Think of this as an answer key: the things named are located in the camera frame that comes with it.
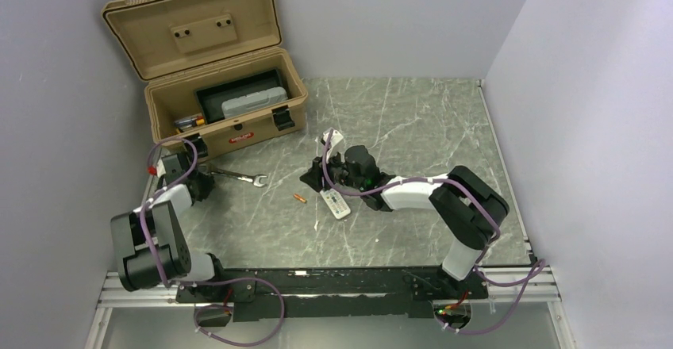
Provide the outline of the white remote control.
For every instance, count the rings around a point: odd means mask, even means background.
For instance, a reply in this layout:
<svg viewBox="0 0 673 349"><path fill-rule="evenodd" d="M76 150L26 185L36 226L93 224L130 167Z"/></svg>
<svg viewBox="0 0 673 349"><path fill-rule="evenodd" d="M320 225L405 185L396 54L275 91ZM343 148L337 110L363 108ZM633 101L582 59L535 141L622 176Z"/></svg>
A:
<svg viewBox="0 0 673 349"><path fill-rule="evenodd" d="M350 207L338 191L334 189L321 190L319 194L337 220L344 219L351 214Z"/></svg>

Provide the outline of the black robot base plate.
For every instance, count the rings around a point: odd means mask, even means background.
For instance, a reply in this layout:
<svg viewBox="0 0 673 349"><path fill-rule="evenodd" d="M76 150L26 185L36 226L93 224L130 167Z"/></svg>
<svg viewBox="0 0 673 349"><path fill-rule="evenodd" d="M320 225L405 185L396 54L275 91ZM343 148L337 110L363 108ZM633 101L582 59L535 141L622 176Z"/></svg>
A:
<svg viewBox="0 0 673 349"><path fill-rule="evenodd" d="M431 308L481 301L475 274L456 281L440 266L224 269L208 286L180 286L179 304L226 302L236 322L299 317L403 315L430 318Z"/></svg>

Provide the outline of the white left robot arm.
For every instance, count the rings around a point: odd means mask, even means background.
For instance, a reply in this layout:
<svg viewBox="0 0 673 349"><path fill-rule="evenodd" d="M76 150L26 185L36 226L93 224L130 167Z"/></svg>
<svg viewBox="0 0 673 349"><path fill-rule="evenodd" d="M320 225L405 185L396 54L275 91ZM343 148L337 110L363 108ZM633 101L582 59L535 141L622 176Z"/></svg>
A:
<svg viewBox="0 0 673 349"><path fill-rule="evenodd" d="M187 152L160 162L164 174L156 192L142 206L110 221L120 282L128 291L197 283L207 301L218 301L229 287L221 264L213 254L189 249L180 222L190 207L210 195L214 178L201 172Z"/></svg>

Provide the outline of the orange AAA battery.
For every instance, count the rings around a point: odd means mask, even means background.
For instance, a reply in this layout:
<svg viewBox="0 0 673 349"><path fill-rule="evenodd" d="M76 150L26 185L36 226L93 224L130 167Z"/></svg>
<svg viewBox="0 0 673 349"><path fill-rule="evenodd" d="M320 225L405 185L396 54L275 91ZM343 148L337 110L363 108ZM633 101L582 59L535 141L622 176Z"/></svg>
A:
<svg viewBox="0 0 673 349"><path fill-rule="evenodd" d="M301 195L299 195L299 194L293 194L293 197L294 197L297 201L299 201L299 202L301 202L301 203L303 203L303 204L306 204L306 203L307 203L307 200L306 200L304 197L302 197Z"/></svg>

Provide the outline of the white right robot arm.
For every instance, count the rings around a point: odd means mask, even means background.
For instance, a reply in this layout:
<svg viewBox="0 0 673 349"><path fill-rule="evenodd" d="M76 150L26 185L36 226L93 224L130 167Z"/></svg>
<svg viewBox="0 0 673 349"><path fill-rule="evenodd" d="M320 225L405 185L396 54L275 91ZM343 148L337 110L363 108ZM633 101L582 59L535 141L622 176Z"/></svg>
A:
<svg viewBox="0 0 673 349"><path fill-rule="evenodd" d="M468 167L459 165L433 177L395 176L381 171L363 145L343 155L315 157L300 180L317 193L334 190L358 197L376 211L436 212L453 236L437 276L438 289L446 297L457 297L467 288L467 276L498 238L510 212L504 198Z"/></svg>

